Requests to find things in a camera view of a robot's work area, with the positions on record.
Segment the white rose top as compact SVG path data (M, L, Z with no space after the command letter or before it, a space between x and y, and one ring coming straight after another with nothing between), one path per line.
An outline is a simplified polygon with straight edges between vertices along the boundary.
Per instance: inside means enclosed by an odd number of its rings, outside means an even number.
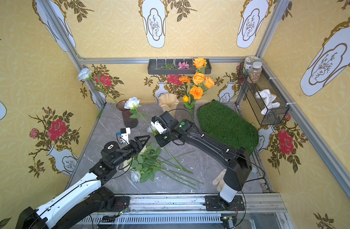
M158 134L156 128L153 127L153 126L148 127L147 132L150 133L150 134L152 134L153 136L155 136L155 135Z

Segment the yellow orange tulip stem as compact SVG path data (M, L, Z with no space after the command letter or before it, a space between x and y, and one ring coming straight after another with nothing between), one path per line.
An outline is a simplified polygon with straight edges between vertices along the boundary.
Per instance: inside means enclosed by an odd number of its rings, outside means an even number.
M183 97L184 107L187 109L193 109L195 107L196 100L192 95Z

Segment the small orange marigold stem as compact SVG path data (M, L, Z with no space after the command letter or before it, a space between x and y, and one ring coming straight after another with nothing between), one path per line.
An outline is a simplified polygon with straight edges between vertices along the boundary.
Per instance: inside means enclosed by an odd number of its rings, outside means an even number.
M201 97L203 96L203 89L199 86L193 86L190 91L190 108L194 108L195 103L197 100L201 99Z

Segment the orange marigold flower stem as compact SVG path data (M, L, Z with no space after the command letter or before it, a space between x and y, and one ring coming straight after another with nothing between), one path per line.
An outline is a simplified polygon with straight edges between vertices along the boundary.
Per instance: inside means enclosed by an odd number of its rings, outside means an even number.
M191 87L191 78L183 75L179 78L179 81L181 82L180 86L183 97L185 95L190 96L189 91Z

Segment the orange rose stem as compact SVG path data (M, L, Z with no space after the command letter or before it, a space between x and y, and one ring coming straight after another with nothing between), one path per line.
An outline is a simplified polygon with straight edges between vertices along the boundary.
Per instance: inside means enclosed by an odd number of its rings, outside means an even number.
M196 72L192 80L195 85L201 85L205 81L205 75L203 73Z
M204 95L207 92L207 90L212 88L214 85L215 83L210 77L205 77L204 81L201 82L198 86L203 90Z
M207 61L204 58L195 58L193 60L193 66L197 69L198 73L205 74Z

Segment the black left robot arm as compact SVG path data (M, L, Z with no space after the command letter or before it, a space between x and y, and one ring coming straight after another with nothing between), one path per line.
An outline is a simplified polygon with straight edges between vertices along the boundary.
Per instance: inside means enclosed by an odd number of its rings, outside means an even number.
M139 154L150 139L135 137L120 147L110 141L101 150L101 159L78 182L36 209L26 208L19 215L17 229L69 229L99 210L115 207L115 195L104 185L115 179L118 167Z

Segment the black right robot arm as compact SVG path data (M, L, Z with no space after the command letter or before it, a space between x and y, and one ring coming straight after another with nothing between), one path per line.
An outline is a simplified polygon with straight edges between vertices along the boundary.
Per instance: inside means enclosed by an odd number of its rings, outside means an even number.
M155 138L159 146L180 140L210 155L226 169L223 181L225 185L217 196L214 208L235 210L241 203L237 195L242 191L252 171L250 156L245 148L235 149L221 143L198 129L193 122L183 119L177 121L169 112L151 119L151 126L158 132Z

